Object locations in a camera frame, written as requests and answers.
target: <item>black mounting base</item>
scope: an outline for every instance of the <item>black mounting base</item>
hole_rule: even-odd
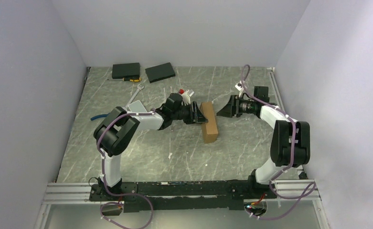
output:
[[[243,210],[244,199],[276,198],[268,185],[255,182],[255,176],[248,180],[228,181],[173,181],[173,182],[123,182],[122,193],[139,193],[149,198],[154,210],[228,208]],[[92,185],[90,201],[118,201],[98,184]],[[123,197],[124,212],[149,210],[148,203],[135,196]]]

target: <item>black pad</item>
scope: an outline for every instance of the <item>black pad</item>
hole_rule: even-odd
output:
[[[146,74],[150,83],[175,76],[175,72],[171,63],[165,63],[155,67],[146,68]]]
[[[140,63],[114,64],[112,68],[112,79],[140,78]]]

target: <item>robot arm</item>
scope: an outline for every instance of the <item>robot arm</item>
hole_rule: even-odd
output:
[[[243,113],[255,114],[264,120],[273,129],[270,158],[255,170],[256,181],[259,184],[268,184],[269,181],[290,163],[290,147],[292,124],[279,111],[260,102],[244,99],[240,87],[239,95],[231,95],[227,105],[217,116],[240,117]],[[254,96],[262,101],[269,102],[268,87],[254,87]],[[294,120],[296,123],[296,140],[293,167],[305,165],[310,160],[310,126],[307,122]]]
[[[118,120],[110,128],[101,141],[101,149],[105,153],[105,172],[107,186],[111,191],[120,192],[121,174],[120,160],[121,153],[129,145],[136,130],[163,130],[172,124],[173,120],[183,120],[185,124],[206,123],[207,119],[199,110],[195,101],[185,101],[187,96],[178,93],[172,93],[166,102],[156,109],[152,115],[126,116]],[[129,105],[133,113],[147,113],[145,107],[140,101]],[[109,115],[102,121],[94,132],[94,138],[99,139],[107,126],[111,124],[120,115],[127,111],[122,107],[114,108]]]

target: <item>gray marble surface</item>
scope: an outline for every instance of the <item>gray marble surface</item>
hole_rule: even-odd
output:
[[[159,107],[171,92],[192,89],[193,101],[212,101],[219,111],[240,80],[241,67],[174,67],[176,76],[149,83],[141,70],[145,88],[137,95],[147,110]],[[111,68],[92,67],[79,103],[57,182],[87,182],[101,172],[101,159],[93,131],[101,119],[90,117],[125,106],[138,83],[109,80]],[[268,86],[271,102],[275,90],[266,68],[252,68],[249,88]],[[269,157],[272,128],[252,114],[240,118],[216,117],[217,141],[204,144],[200,125],[174,121],[162,131],[136,132],[122,154],[124,181],[187,181],[247,179]],[[292,169],[281,178],[298,176]]]

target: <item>cardboard box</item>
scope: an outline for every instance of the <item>cardboard box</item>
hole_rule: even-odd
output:
[[[200,111],[209,120],[207,123],[202,124],[203,141],[205,143],[215,142],[219,131],[217,130],[216,115],[212,102],[203,102],[200,105]]]

